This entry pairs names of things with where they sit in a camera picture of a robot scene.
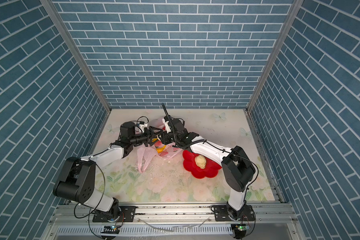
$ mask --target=brick wall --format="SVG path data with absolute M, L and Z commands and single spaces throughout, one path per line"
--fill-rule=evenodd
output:
M 0 1 L 0 239 L 41 237 L 104 108 L 38 0 Z
M 112 108 L 245 108 L 293 0 L 55 0 Z
M 308 239 L 360 239 L 360 1 L 305 0 L 253 110 Z

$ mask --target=metal corner post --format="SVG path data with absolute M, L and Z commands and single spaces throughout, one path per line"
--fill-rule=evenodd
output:
M 101 104 L 104 106 L 107 113 L 110 113 L 110 110 L 111 110 L 110 105 L 108 104 L 107 100 L 105 99 L 104 94 L 101 92 L 99 85 L 96 83 L 96 80 L 93 77 L 91 70 L 89 69 L 84 58 L 82 57 L 79 49 L 76 46 L 76 43 L 73 41 L 71 34 L 69 33 L 66 25 L 64 24 L 61 16 L 59 15 L 56 7 L 54 6 L 52 0 L 40 0 L 40 2 L 43 5 L 45 11 L 48 13 L 49 17 L 51 18 L 53 24 L 59 31 L 62 39 L 64 40 L 64 42 L 68 46 L 69 50 L 71 51 L 73 57 L 77 61 L 77 64 L 79 65 L 80 69 L 83 71 L 84 75 L 86 76 L 89 84 L 95 91 Z
M 254 104 L 256 103 L 256 100 L 259 97 L 260 91 L 263 88 L 265 81 L 267 80 L 269 72 L 271 71 L 271 68 L 276 60 L 276 57 L 279 54 L 279 51 L 280 51 L 281 47 L 283 46 L 285 39 L 287 38 L 289 30 L 291 29 L 292 23 L 295 20 L 296 15 L 298 14 L 298 12 L 300 10 L 300 7 L 301 7 L 303 1 L 304 0 L 294 0 L 291 8 L 289 9 L 289 12 L 285 19 L 283 27 L 280 30 L 278 39 L 276 40 L 276 43 L 271 51 L 271 54 L 269 55 L 267 64 L 265 65 L 264 70 L 261 73 L 261 76 L 259 78 L 259 81 L 258 81 L 255 89 L 254 89 L 254 92 L 252 94 L 250 102 L 248 103 L 247 111 L 249 113 L 252 111 Z

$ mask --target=black mounting plate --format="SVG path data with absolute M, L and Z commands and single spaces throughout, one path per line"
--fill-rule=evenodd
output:
M 228 209 L 226 205 L 213 205 L 214 212 L 215 212 L 215 221 L 216 222 L 225 222 L 225 221 L 233 221 L 230 216 L 228 215 Z M 243 215 L 245 215 L 248 218 L 248 221 L 254 221 L 254 213 L 250 206 L 245 205 L 244 206 L 244 212 Z
M 135 217 L 136 207 L 135 206 L 119 206 L 119 207 L 121 209 L 121 212 L 120 212 L 120 219 L 117 221 L 117 223 L 121 224 L 123 214 L 124 214 L 124 222 L 133 222 L 133 219 Z M 107 220 L 107 218 L 102 217 L 101 214 L 94 215 L 92 222 L 108 222 L 108 223 L 111 223 L 111 222 L 109 222 Z

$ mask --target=floral tabletop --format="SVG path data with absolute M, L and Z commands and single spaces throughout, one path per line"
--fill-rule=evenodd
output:
M 259 168 L 259 176 L 250 186 L 246 199 L 250 201 L 274 200 L 263 165 L 252 139 L 245 114 L 242 110 L 217 109 L 169 109 L 174 118 L 185 120 L 188 132 L 225 147 L 242 147 L 251 161 Z M 159 124 L 162 109 L 114 109 L 96 145 L 100 152 L 119 136 L 123 122 L 146 116 L 152 126 Z M 106 178 L 105 194 L 120 202 L 216 202 L 229 198 L 230 188 L 225 182 L 223 170 L 214 178 L 196 179 L 183 167 L 179 153 L 171 159 L 154 156 L 142 174 L 137 170 L 137 148 L 126 158 L 116 160 L 102 169 Z M 100 171 L 96 171 L 96 188 L 104 189 Z

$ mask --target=red bowl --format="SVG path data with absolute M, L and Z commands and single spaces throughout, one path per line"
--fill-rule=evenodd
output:
M 206 157 L 205 158 L 206 165 L 205 168 L 202 169 L 199 166 L 197 166 L 195 162 L 195 157 L 199 155 L 200 154 L 189 152 L 187 150 L 183 151 L 183 158 L 184 158 L 183 166 L 185 170 L 191 172 L 192 175 L 198 179 L 202 179 L 204 177 L 209 177 L 209 178 L 216 177 L 219 170 L 221 169 L 221 166 Z

